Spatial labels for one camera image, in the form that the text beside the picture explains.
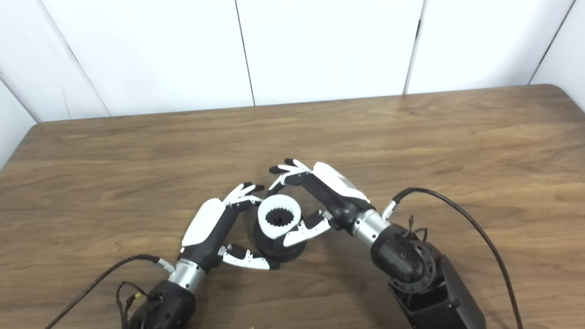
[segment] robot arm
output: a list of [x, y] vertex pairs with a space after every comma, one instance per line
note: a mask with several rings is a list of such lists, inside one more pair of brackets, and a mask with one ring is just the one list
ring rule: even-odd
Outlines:
[[[327, 230], [323, 225], [327, 222], [369, 248], [372, 262], [387, 275], [391, 290], [413, 328], [486, 328], [483, 313], [448, 258], [432, 244], [420, 241], [416, 234], [386, 220], [395, 204], [387, 207], [383, 218], [360, 190], [329, 165], [317, 162], [311, 170], [296, 159], [284, 162], [270, 168], [270, 173], [280, 177], [270, 186], [259, 209], [260, 225], [254, 228], [263, 254], [280, 261], [294, 259], [300, 252], [291, 250], [302, 245], [302, 251], [306, 240]], [[291, 228], [275, 229], [278, 217], [261, 209], [275, 201], [279, 205], [273, 205], [273, 209], [293, 208], [294, 200], [273, 199], [286, 185], [303, 186], [326, 210], [306, 219], [301, 217]]]
[[151, 290], [128, 321], [128, 328], [184, 328], [195, 312], [195, 290], [222, 262], [243, 268], [279, 268], [278, 262], [241, 246], [223, 245], [238, 213], [262, 202], [251, 194], [263, 189], [262, 185], [243, 183], [223, 201], [213, 198], [203, 203], [185, 233], [174, 271]]

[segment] white panel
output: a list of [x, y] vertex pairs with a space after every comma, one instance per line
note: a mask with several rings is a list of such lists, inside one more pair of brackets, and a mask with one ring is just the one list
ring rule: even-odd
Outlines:
[[422, 0], [238, 0], [256, 105], [402, 94]]
[[44, 0], [112, 115], [253, 105], [233, 0]]
[[531, 84], [562, 88], [585, 110], [585, 1], [575, 2]]
[[573, 0], [428, 0], [408, 93], [528, 84]]
[[33, 0], [0, 1], [0, 74], [43, 121], [108, 115]]
[[0, 82], [0, 169], [35, 123], [24, 107]]

